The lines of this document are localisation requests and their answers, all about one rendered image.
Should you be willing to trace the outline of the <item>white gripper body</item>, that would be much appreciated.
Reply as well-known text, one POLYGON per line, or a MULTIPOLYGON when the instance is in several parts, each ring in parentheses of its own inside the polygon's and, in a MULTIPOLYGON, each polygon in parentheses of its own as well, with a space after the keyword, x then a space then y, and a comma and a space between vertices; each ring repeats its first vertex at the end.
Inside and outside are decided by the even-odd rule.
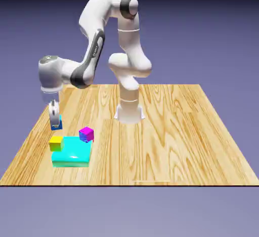
POLYGON ((51 125, 59 125, 60 123, 60 112, 59 112, 59 102, 52 100, 49 103, 49 116, 51 125))

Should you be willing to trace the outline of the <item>small blue cube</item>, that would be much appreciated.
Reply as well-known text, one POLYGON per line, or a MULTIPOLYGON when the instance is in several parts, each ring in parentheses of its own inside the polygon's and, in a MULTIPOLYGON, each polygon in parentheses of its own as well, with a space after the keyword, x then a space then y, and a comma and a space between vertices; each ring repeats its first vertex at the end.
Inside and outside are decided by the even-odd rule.
POLYGON ((52 125, 51 124, 51 130, 61 130, 63 129, 63 126, 62 126, 62 116, 60 115, 59 116, 59 124, 58 125, 52 125))

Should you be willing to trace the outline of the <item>small yellow cube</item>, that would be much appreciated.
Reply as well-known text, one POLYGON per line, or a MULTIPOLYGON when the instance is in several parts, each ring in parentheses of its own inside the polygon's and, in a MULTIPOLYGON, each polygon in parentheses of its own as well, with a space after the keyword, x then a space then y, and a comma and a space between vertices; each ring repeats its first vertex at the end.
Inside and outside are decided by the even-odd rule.
POLYGON ((50 151, 52 152, 62 151, 64 147, 63 136, 52 136, 51 139, 49 140, 49 146, 50 146, 50 151))

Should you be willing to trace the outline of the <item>small magenta cube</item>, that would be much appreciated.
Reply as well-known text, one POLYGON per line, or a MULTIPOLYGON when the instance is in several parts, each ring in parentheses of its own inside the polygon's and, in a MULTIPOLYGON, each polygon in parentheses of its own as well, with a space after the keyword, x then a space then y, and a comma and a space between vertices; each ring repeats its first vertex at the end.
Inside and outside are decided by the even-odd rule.
POLYGON ((94 141, 94 130, 89 127, 84 127, 79 130, 79 138, 83 142, 94 141))

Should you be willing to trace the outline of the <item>large cyan box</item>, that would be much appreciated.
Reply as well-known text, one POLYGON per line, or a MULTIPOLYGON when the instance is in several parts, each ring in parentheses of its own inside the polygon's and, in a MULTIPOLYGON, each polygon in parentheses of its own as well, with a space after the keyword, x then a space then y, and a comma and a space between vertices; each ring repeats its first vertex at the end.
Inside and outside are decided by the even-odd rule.
POLYGON ((52 153, 52 165, 55 168, 88 167, 91 158, 92 141, 83 142, 79 137, 63 138, 64 146, 61 151, 52 153))

